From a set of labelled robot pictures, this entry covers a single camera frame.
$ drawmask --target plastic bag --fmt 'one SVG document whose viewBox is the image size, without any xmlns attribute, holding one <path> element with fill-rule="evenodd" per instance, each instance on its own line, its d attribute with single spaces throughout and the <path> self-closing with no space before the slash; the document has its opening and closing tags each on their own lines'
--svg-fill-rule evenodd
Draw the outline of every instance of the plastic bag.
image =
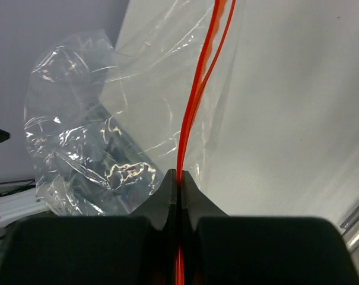
<svg viewBox="0 0 359 285">
<path fill-rule="evenodd" d="M 177 0 L 120 50 L 103 31 L 78 33 L 37 62 L 25 107 L 26 141 L 38 195 L 56 214 L 129 214 L 175 167 L 212 8 L 213 1 Z M 235 9 L 190 135 L 185 169 L 199 187 L 221 124 L 242 8 Z M 220 24 L 225 21 L 223 15 Z"/>
</svg>

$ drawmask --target clear plastic bag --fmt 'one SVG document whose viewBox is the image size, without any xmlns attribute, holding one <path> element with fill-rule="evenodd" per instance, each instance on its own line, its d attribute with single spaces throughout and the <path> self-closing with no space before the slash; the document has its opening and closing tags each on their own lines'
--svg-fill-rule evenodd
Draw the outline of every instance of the clear plastic bag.
<svg viewBox="0 0 359 285">
<path fill-rule="evenodd" d="M 103 31 L 78 33 L 37 62 L 25 132 L 38 194 L 56 214 L 129 214 L 175 167 L 212 8 L 213 1 L 176 0 L 120 50 Z M 199 187 L 221 124 L 242 8 L 235 8 L 187 148 L 185 169 Z"/>
</svg>

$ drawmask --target white plastic part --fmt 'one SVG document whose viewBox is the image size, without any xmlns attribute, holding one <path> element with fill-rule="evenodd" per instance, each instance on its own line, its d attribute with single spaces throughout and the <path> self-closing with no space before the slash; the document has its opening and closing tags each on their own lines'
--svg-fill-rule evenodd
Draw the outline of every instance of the white plastic part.
<svg viewBox="0 0 359 285">
<path fill-rule="evenodd" d="M 46 203 L 36 196 L 35 188 L 0 197 L 0 228 L 48 210 Z"/>
</svg>

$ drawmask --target gray wall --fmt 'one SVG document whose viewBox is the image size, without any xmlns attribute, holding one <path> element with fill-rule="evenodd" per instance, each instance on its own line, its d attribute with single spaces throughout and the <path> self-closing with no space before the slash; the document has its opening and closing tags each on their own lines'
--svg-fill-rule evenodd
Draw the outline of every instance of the gray wall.
<svg viewBox="0 0 359 285">
<path fill-rule="evenodd" d="M 0 182 L 29 179 L 33 168 L 24 146 L 23 114 L 30 71 L 60 39 L 105 29 L 113 43 L 128 0 L 0 0 Z"/>
</svg>

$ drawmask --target white surface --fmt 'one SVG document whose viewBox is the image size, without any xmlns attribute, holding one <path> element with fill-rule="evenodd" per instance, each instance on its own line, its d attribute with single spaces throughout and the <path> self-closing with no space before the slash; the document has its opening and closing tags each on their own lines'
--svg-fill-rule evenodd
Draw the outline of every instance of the white surface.
<svg viewBox="0 0 359 285">
<path fill-rule="evenodd" d="M 0 197 L 0 228 L 48 210 L 46 203 L 36 196 L 35 188 Z"/>
<path fill-rule="evenodd" d="M 118 46 L 169 5 L 141 2 Z M 247 0 L 214 158 L 206 193 L 229 214 L 344 219 L 359 199 L 359 0 Z"/>
</svg>

